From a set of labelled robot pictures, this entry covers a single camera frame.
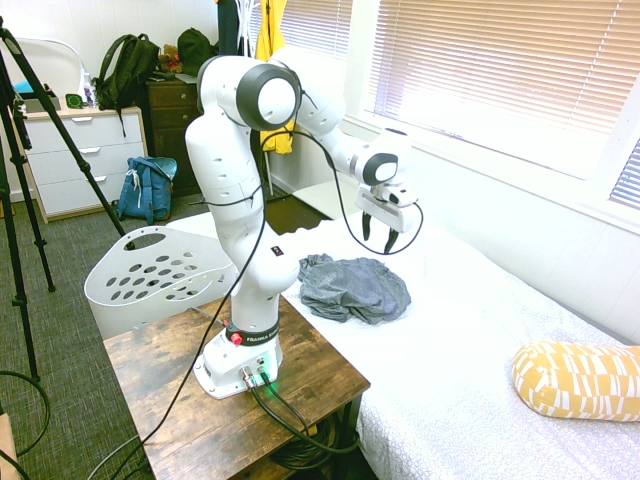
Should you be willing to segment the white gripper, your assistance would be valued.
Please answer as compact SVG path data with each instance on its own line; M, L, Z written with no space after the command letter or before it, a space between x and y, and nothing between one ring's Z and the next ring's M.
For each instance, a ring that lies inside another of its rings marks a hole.
M390 202L378 200L364 187L358 188L355 205L363 211L362 235L365 241L370 238L372 217L390 227L384 246L385 255L391 253L399 233L409 232L414 227L415 214L410 212L409 207L398 207Z

